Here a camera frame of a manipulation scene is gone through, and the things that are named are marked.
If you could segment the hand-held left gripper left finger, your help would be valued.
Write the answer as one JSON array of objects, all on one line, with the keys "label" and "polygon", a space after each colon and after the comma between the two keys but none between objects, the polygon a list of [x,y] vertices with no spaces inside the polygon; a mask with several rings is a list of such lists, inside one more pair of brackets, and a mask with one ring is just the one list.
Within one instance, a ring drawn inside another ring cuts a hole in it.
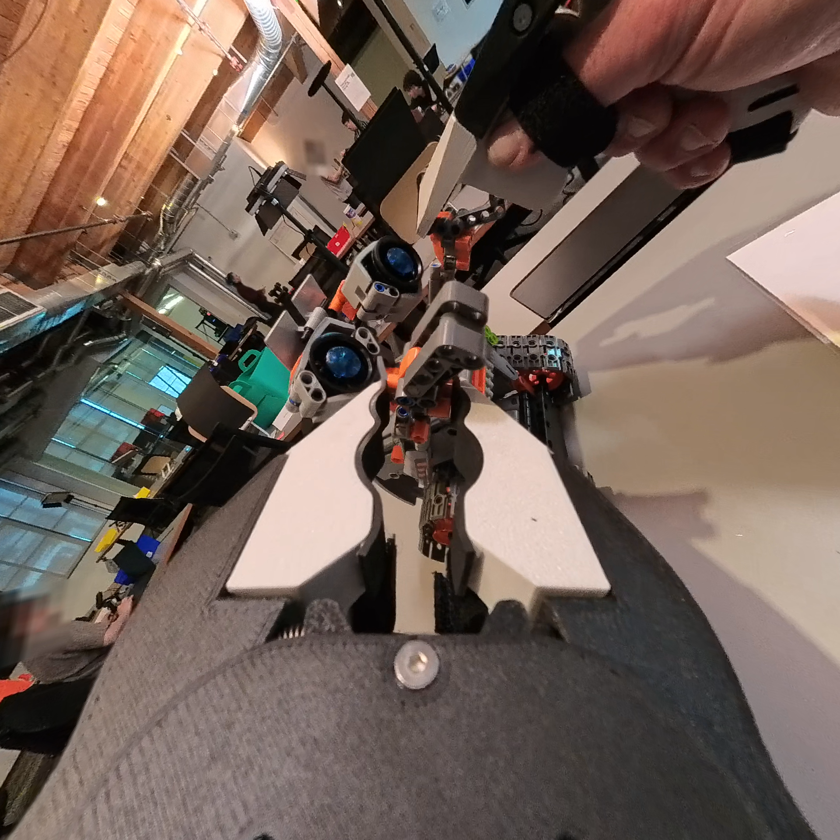
[{"label": "hand-held left gripper left finger", "polygon": [[225,589],[234,597],[357,601],[360,555],[382,525],[362,453],[380,426],[383,381],[368,385],[288,453]]}]

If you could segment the silver air duct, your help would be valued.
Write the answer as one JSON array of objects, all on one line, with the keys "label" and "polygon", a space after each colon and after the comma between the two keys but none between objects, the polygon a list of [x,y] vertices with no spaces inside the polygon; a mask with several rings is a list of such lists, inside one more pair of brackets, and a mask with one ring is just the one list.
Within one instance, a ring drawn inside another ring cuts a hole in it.
[{"label": "silver air duct", "polygon": [[255,24],[259,41],[255,54],[230,89],[237,94],[238,113],[234,121],[236,133],[241,133],[276,74],[286,44],[278,13],[271,1],[245,1],[245,6]]}]

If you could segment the beige board panel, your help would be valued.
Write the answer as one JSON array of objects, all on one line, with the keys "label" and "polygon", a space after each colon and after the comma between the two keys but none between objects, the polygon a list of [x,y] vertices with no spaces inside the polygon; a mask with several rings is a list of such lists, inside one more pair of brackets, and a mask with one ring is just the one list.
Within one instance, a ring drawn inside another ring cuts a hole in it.
[{"label": "beige board panel", "polygon": [[420,239],[417,233],[419,183],[424,177],[437,146],[437,141],[426,146],[380,204],[383,222],[394,235],[410,245]]}]

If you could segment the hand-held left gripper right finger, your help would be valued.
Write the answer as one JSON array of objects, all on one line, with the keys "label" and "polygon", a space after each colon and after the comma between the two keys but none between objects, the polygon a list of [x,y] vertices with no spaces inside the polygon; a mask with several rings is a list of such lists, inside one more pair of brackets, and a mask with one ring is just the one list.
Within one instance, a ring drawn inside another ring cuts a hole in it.
[{"label": "hand-held left gripper right finger", "polygon": [[456,589],[489,612],[611,591],[547,446],[483,394],[459,394]]}]

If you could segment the white air vent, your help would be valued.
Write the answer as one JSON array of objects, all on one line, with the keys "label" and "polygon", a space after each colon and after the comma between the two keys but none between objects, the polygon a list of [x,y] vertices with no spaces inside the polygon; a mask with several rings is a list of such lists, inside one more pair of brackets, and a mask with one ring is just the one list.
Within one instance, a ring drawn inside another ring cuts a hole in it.
[{"label": "white air vent", "polygon": [[46,310],[13,290],[1,288],[1,331],[10,329],[37,316]]}]

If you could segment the black floor lamp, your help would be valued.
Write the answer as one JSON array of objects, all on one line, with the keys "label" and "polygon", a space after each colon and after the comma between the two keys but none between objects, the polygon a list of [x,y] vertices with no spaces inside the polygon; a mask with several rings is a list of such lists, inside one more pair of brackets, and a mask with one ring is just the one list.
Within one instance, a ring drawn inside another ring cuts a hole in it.
[{"label": "black floor lamp", "polygon": [[342,102],[336,92],[329,87],[328,79],[331,78],[332,69],[333,64],[330,60],[325,61],[321,65],[307,91],[308,98],[315,98],[321,91],[325,92],[341,110],[342,123],[346,123],[349,126],[349,130],[360,133],[366,127],[367,122],[358,114],[353,113],[350,106]]}]

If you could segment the black board panel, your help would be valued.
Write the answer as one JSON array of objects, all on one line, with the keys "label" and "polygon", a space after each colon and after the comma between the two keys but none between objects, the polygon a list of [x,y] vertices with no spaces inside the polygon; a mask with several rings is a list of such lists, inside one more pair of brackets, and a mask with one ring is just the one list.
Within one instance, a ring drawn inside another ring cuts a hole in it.
[{"label": "black board panel", "polygon": [[394,87],[343,157],[353,194],[379,217],[382,201],[426,147],[403,91]]}]

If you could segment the black wooden chair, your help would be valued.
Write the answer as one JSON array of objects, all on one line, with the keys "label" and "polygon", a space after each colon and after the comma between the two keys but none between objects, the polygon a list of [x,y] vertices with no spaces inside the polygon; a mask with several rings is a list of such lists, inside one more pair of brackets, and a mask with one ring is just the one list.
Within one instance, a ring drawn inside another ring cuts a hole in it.
[{"label": "black wooden chair", "polygon": [[175,399],[176,413],[197,441],[205,443],[221,425],[230,430],[246,428],[257,416],[255,404],[220,385],[207,365],[201,367]]}]

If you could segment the black orange tracked toy robot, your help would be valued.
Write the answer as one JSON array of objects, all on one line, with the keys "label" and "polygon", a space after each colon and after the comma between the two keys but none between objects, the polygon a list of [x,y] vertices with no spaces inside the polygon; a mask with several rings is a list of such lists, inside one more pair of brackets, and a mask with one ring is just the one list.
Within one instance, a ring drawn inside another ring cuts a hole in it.
[{"label": "black orange tracked toy robot", "polygon": [[282,312],[269,346],[290,375],[273,436],[286,443],[306,436],[382,364],[391,403],[377,480],[409,503],[422,500],[418,548],[440,563],[448,560],[459,494],[456,382],[487,397],[553,455],[567,454],[561,409],[581,394],[564,341],[487,327],[489,302],[474,288],[470,253],[501,215],[494,196],[480,211],[440,213],[429,269],[409,243],[385,236],[362,249],[332,295],[311,276],[293,292],[272,291]]}]

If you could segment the printed notice sheet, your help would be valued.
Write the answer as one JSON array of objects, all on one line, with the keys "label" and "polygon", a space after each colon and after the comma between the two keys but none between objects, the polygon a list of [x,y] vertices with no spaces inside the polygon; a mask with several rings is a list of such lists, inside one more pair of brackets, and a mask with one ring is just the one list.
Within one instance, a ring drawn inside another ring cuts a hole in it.
[{"label": "printed notice sheet", "polygon": [[812,335],[838,349],[838,193],[730,253],[728,262]]}]

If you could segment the white pillar notice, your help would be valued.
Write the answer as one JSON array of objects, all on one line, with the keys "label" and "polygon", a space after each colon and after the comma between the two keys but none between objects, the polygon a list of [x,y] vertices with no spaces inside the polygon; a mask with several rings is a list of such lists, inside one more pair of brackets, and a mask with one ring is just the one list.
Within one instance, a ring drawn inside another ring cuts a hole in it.
[{"label": "white pillar notice", "polygon": [[362,79],[354,71],[351,64],[346,64],[335,78],[337,88],[342,92],[350,105],[362,111],[371,99],[371,92]]}]

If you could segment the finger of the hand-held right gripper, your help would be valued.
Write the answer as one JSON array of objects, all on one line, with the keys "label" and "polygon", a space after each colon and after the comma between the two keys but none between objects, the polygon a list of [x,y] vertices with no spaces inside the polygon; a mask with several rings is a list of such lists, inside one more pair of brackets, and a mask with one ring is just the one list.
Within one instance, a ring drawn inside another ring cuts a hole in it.
[{"label": "finger of the hand-held right gripper", "polygon": [[569,171],[540,159],[521,171],[502,170],[487,158],[487,142],[457,121],[448,121],[418,187],[416,231],[429,233],[438,213],[464,186],[530,210],[546,210],[560,199]]}]

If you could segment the green fabric bag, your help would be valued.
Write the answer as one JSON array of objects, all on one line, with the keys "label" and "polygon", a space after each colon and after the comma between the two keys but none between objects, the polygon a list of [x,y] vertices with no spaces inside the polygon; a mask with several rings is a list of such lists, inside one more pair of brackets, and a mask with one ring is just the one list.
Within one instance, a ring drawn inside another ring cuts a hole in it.
[{"label": "green fabric bag", "polygon": [[240,375],[229,387],[255,405],[253,423],[268,429],[287,404],[290,371],[268,348],[247,351],[239,358],[238,368]]}]

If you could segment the person's right hand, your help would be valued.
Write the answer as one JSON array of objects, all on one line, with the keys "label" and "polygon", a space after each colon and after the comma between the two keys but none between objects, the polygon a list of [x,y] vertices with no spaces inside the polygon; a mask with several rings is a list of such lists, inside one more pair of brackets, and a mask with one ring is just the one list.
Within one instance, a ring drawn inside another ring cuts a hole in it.
[{"label": "person's right hand", "polygon": [[729,168],[724,91],[789,75],[807,108],[839,114],[837,1],[610,2],[550,43],[543,57],[614,109],[605,153],[632,154],[681,191]]}]

